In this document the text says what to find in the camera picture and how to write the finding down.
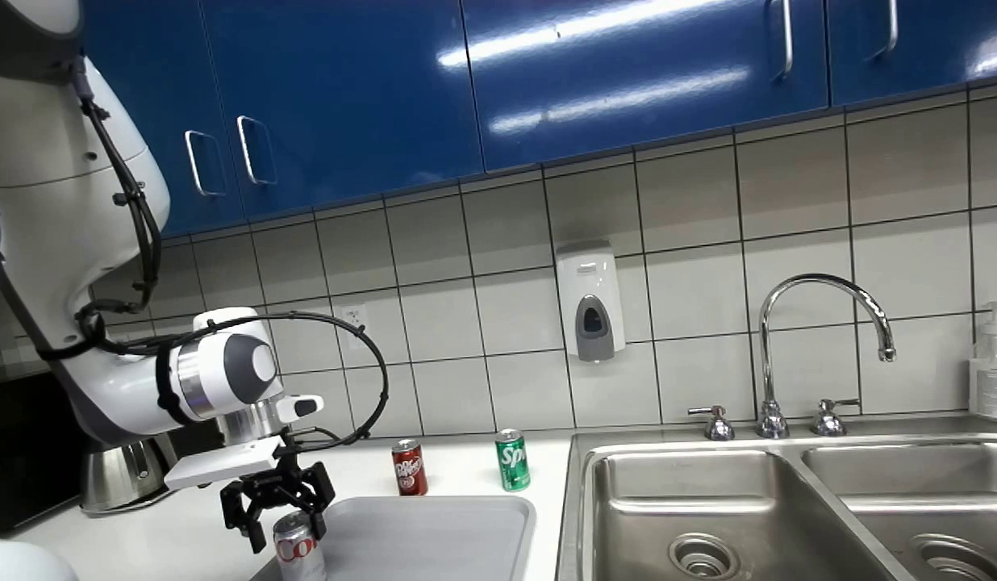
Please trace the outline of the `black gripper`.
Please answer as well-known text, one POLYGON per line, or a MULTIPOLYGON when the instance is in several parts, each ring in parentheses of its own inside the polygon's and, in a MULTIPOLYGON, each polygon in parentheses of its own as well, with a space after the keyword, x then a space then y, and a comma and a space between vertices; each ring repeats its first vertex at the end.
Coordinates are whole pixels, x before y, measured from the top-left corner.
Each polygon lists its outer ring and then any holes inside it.
POLYGON ((252 553, 265 549, 265 529, 258 512, 266 508, 299 508, 308 519, 313 540, 327 537, 327 508, 334 500, 328 470, 313 463, 302 469, 293 452, 279 452, 278 464, 240 480, 230 480, 220 492, 222 524, 240 529, 252 553))

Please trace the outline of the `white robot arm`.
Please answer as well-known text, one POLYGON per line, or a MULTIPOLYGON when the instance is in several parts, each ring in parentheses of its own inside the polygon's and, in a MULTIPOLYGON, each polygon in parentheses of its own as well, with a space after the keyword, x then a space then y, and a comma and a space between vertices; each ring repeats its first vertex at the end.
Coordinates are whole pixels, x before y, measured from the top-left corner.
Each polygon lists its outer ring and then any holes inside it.
POLYGON ((80 428, 121 447, 278 405, 255 313, 116 341, 160 270, 172 189, 80 46, 77 0, 0 0, 0 283, 80 428))

